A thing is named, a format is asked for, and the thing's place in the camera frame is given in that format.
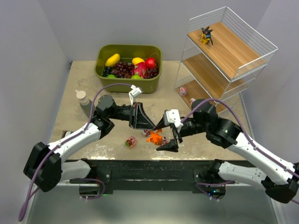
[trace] blue and yellow figurine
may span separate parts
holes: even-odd
[[[204,28],[201,28],[201,42],[203,44],[209,43],[211,41],[212,45],[213,45],[213,40],[212,40],[212,36],[211,36],[211,32],[213,31],[212,29],[209,30],[209,26]]]

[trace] orange toy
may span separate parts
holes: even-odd
[[[146,142],[151,142],[155,145],[162,145],[162,138],[163,136],[159,135],[159,133],[162,133],[162,130],[159,129],[156,131],[156,133],[154,133],[153,131],[150,131],[150,137],[148,139],[146,139]]]

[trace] white wall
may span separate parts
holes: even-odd
[[[0,1],[0,223],[17,223],[33,145],[49,141],[68,63],[36,0]]]
[[[257,30],[278,52],[244,97],[255,139],[291,162],[299,162],[298,11],[298,0],[272,0]],[[298,205],[284,210],[287,223],[298,223]]]
[[[39,0],[71,60],[95,60],[110,43],[156,45],[164,60],[179,60],[190,18],[229,6],[255,28],[270,1]]]

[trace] green plastic bin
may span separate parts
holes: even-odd
[[[130,79],[130,78],[106,78],[103,77],[103,70],[106,60],[114,54],[121,56],[122,62],[131,63],[135,57],[147,59],[153,57],[159,67],[159,74],[151,79]],[[98,59],[94,67],[94,72],[99,77],[103,86],[113,83],[127,83],[137,87],[141,87],[144,93],[153,93],[156,91],[159,83],[159,78],[162,73],[162,53],[161,50],[155,46],[149,45],[128,45],[128,44],[109,44],[99,51]],[[130,92],[128,86],[111,86],[106,89],[108,92]]]

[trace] shelf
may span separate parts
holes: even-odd
[[[228,79],[233,79],[237,70],[260,56],[243,40],[227,28],[222,22],[217,22],[210,26],[212,29],[213,44],[203,44],[201,39],[201,29],[188,33],[188,37],[199,47],[199,49],[211,60],[218,68],[223,71]],[[242,67],[238,75],[243,75],[251,70],[263,67],[266,60],[259,59],[248,67]]]
[[[182,85],[187,90],[186,96],[181,96],[182,100],[185,102],[185,104],[191,109],[190,99],[208,99],[210,96],[207,94],[207,92],[197,83],[196,80],[193,80],[189,83],[186,83]],[[176,92],[179,94],[179,87],[175,89]],[[216,106],[216,111],[220,113],[221,111],[225,110],[226,108],[223,105],[218,104]]]
[[[183,64],[213,98],[221,98],[226,87],[229,85],[229,81],[204,54],[189,57],[183,61]],[[232,82],[226,91],[232,90],[240,85],[243,85],[244,88],[248,87],[242,79],[238,79]]]

